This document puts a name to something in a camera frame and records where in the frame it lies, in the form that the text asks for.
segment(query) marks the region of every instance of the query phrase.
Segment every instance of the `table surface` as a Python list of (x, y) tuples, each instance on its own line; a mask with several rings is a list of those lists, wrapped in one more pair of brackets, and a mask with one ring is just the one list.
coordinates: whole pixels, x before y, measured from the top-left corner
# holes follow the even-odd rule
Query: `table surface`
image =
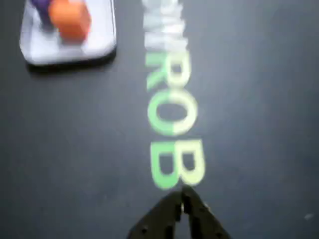
[(182, 184), (155, 185), (151, 142), (189, 139), (202, 140), (206, 162), (196, 190), (235, 239), (318, 238), (318, 1), (179, 2), (198, 116), (174, 137), (148, 120), (167, 85), (146, 89), (141, 0), (115, 2), (113, 61), (54, 74), (25, 65), (24, 2), (0, 3), (2, 239), (125, 238)]

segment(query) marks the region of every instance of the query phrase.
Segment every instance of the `block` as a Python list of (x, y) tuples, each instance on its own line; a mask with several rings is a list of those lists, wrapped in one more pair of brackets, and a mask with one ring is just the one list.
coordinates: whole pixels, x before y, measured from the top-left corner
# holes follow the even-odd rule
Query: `block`
[(31, 0), (32, 5), (37, 9), (43, 23), (50, 23), (48, 8), (51, 0)]
[(82, 41), (91, 26), (91, 16), (84, 2), (53, 0), (49, 6), (51, 22), (66, 40)]

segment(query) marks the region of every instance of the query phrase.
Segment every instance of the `white tray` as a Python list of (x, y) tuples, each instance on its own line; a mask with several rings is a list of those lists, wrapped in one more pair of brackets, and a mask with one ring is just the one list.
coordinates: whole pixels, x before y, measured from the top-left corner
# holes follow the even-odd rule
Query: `white tray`
[(22, 20), (20, 48), (32, 65), (87, 61), (107, 56), (116, 47), (113, 0), (86, 0), (92, 18), (87, 39), (81, 44), (64, 42), (58, 31), (42, 24), (37, 10), (27, 0)]

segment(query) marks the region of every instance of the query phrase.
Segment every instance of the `orange cube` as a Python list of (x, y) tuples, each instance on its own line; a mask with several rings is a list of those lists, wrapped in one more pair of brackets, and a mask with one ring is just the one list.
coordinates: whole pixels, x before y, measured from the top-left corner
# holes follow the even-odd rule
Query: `orange cube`
[(53, 0), (49, 15), (60, 36), (65, 39), (84, 40), (90, 30), (91, 17), (84, 2)]

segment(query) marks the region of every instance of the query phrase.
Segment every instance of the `purple object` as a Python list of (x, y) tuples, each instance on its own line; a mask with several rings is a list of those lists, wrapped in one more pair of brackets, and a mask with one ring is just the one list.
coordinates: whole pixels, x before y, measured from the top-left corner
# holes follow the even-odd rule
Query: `purple object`
[(50, 23), (51, 20), (50, 20), (48, 9), (49, 9), (51, 0), (30, 0), (30, 1), (37, 9), (42, 22)]

